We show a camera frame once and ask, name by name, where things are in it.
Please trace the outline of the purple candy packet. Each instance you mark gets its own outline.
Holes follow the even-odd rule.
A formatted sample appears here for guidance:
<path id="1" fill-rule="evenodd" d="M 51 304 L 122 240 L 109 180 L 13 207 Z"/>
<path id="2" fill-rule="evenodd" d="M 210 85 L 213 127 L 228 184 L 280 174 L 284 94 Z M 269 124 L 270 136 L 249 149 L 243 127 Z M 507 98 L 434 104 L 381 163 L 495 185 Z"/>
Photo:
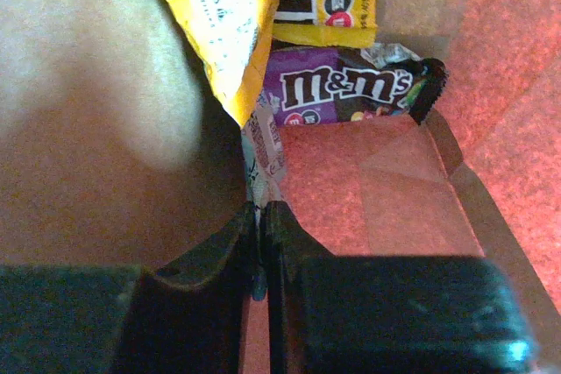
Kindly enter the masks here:
<path id="1" fill-rule="evenodd" d="M 299 46 L 271 52 L 263 94 L 279 126 L 400 115 L 421 123 L 447 79 L 441 60 L 401 44 Z"/>

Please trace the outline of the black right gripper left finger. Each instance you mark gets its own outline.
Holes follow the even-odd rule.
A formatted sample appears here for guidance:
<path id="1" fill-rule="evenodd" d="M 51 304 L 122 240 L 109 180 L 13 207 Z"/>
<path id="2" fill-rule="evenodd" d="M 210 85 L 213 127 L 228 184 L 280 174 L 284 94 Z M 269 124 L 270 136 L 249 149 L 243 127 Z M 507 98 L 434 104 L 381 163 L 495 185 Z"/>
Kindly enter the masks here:
<path id="1" fill-rule="evenodd" d="M 169 264 L 3 265 L 4 373 L 235 373 L 251 204 Z"/>

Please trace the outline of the yellow candy packet back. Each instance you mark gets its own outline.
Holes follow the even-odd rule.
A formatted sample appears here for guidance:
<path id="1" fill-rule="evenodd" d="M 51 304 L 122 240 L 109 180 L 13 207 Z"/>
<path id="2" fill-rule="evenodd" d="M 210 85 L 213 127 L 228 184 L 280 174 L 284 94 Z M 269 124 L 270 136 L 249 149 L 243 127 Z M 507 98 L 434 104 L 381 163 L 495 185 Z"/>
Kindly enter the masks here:
<path id="1" fill-rule="evenodd" d="M 279 0 L 166 0 L 212 93 L 239 126 L 263 87 Z"/>

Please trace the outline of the red brown paper bag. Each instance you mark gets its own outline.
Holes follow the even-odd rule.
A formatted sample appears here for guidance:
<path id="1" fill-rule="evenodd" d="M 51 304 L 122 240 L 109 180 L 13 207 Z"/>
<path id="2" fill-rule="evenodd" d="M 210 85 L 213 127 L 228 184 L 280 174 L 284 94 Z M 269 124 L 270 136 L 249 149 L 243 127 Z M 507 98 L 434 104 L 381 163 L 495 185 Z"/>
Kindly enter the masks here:
<path id="1" fill-rule="evenodd" d="M 166 0 L 1 0 L 1 268 L 156 271 L 251 204 L 239 369 L 249 342 L 270 357 L 266 208 L 247 199 L 243 127 Z M 559 314 L 439 114 L 277 127 L 282 201 L 323 247 L 489 260 L 531 327 L 535 363 L 559 366 Z"/>

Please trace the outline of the white printed snack packet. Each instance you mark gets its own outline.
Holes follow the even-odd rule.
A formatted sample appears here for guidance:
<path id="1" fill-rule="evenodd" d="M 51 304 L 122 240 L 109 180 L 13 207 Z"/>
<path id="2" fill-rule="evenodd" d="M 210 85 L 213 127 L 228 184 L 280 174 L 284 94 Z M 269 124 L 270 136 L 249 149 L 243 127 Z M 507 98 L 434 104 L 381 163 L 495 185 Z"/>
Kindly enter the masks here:
<path id="1" fill-rule="evenodd" d="M 274 120 L 277 105 L 264 91 L 259 93 L 255 109 L 241 130 L 245 159 L 247 199 L 257 209 L 270 201 L 282 201 L 281 182 L 287 174 L 281 135 Z"/>

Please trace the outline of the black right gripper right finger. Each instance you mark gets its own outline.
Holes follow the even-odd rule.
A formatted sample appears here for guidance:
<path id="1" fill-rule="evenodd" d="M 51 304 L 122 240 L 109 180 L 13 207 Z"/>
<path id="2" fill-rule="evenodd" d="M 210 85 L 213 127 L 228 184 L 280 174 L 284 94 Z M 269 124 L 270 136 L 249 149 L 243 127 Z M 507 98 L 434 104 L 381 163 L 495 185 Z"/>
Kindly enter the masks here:
<path id="1" fill-rule="evenodd" d="M 283 201 L 262 215 L 273 373 L 528 373 L 537 343 L 476 256 L 337 256 Z"/>

